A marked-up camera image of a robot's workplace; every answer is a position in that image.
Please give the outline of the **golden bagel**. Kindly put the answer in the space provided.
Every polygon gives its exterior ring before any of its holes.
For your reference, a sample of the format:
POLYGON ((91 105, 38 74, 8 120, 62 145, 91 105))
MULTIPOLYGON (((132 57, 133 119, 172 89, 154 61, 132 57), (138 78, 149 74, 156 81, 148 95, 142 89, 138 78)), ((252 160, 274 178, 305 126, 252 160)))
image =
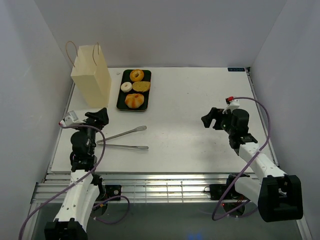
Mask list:
POLYGON ((144 72, 141 69, 134 69, 130 72, 129 78, 132 82, 140 82, 144 78, 144 72))

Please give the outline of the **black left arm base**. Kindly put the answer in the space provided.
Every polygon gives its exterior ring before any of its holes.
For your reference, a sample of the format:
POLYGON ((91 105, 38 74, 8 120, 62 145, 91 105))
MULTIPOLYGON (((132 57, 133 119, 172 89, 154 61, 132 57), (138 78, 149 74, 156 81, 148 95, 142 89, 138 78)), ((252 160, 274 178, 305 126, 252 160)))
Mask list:
POLYGON ((121 185, 102 185, 99 186, 98 201, 106 200, 111 197, 120 196, 122 193, 121 185))

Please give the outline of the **aluminium rail frame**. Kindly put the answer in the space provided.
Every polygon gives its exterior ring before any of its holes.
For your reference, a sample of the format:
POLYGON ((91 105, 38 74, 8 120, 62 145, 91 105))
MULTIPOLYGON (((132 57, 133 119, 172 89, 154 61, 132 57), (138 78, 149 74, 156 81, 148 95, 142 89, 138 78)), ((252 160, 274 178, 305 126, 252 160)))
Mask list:
MULTIPOLYGON (((121 185, 122 195, 133 204, 209 203, 210 184, 225 184, 231 173, 204 174, 101 174, 105 185, 121 185)), ((69 174, 47 174, 37 183, 31 202, 44 203, 70 182, 69 174)))

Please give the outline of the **black rectangular tray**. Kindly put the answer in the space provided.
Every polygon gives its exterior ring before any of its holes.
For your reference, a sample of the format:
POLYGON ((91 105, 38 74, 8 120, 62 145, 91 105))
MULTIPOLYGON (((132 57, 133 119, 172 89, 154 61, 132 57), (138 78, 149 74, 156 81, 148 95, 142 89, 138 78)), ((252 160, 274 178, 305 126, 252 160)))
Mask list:
POLYGON ((126 69, 122 74, 116 107, 125 112, 144 112, 148 108, 151 89, 149 70, 126 69))

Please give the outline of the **cream paper bag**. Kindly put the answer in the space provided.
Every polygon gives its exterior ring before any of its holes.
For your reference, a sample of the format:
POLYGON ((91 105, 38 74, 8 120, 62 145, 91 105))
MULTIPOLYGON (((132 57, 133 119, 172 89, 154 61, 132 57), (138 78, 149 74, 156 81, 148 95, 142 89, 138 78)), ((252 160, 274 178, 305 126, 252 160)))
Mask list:
POLYGON ((75 57, 68 52, 68 41, 65 52, 72 64, 71 78, 80 91, 87 105, 91 108, 104 108, 109 104, 112 78, 101 45, 75 46, 75 57))

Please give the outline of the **metal tongs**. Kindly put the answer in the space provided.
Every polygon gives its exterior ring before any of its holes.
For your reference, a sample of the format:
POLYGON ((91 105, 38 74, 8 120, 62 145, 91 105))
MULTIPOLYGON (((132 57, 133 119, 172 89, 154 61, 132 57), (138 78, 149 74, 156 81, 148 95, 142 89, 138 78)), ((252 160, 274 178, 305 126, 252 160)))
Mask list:
POLYGON ((131 130, 109 136, 105 139, 105 146, 109 148, 146 151, 149 149, 147 145, 138 143, 137 141, 130 142, 131 137, 134 137, 138 132, 145 132, 146 130, 147 126, 141 125, 131 130))

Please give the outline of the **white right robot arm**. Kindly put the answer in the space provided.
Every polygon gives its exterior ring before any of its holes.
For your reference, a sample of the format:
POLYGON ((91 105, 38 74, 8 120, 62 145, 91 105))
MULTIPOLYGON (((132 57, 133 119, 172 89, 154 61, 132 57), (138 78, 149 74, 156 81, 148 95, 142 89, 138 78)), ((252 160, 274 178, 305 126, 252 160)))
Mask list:
POLYGON ((296 175, 285 173, 262 153, 258 141, 249 132, 249 118, 246 110, 216 107, 201 117, 205 128, 224 130, 228 134, 230 147, 258 178, 253 180, 243 170, 229 175, 219 201, 227 195, 232 199, 243 195, 257 206, 267 223, 300 220, 304 215, 301 181, 296 175))

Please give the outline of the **white glazed donut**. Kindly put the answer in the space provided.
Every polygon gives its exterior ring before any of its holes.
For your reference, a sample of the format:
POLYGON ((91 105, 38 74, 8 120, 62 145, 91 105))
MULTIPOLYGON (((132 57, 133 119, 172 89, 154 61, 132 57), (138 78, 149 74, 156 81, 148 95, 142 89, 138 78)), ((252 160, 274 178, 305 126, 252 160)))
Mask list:
POLYGON ((120 90, 124 93, 128 93, 133 89, 133 85, 131 82, 127 81, 121 84, 120 90))

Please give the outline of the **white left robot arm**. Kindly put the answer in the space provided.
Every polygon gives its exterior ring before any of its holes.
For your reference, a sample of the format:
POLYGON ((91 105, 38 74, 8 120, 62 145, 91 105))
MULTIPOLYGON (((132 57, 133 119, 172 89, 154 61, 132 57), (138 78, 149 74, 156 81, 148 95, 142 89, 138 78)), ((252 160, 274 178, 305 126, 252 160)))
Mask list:
POLYGON ((106 195, 102 178, 95 174, 101 158, 95 156, 96 134, 109 123, 107 109, 86 112, 79 120, 74 111, 60 121, 64 129, 75 129, 70 142, 70 182, 62 206, 52 222, 47 222, 44 236, 47 240, 86 240, 87 224, 96 200, 106 195))

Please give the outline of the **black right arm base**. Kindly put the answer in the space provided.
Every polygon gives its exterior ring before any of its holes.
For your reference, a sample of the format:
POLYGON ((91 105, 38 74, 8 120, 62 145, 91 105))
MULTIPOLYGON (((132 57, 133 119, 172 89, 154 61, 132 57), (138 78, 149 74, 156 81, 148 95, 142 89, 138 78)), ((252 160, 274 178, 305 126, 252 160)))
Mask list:
MULTIPOLYGON (((203 192, 209 195, 210 200, 219 200, 226 189, 226 184, 210 184, 204 187, 203 192)), ((247 198, 230 190, 224 200, 247 200, 247 198)))

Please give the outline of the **toast slice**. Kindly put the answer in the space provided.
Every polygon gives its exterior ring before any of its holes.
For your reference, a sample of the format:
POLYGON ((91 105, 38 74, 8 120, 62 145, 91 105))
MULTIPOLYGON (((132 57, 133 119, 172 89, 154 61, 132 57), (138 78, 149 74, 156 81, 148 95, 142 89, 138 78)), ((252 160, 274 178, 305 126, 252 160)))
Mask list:
POLYGON ((140 93, 149 91, 150 87, 151 83, 149 81, 137 81, 132 84, 132 89, 140 93))

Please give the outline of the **blue table label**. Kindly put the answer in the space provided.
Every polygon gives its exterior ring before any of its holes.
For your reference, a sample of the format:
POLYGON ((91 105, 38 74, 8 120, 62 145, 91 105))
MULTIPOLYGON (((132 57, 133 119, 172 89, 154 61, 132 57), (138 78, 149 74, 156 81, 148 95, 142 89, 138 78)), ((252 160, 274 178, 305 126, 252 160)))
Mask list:
POLYGON ((245 72, 246 71, 244 67, 228 67, 227 70, 229 72, 245 72))

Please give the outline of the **round pumpkin-shaped bun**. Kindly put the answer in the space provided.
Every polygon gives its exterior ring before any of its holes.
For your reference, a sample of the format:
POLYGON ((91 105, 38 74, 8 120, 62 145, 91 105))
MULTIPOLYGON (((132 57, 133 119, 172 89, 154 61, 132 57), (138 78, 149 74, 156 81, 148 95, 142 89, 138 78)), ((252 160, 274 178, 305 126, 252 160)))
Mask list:
POLYGON ((125 97, 124 103, 130 109, 138 109, 145 101, 145 97, 140 93, 128 94, 125 97))

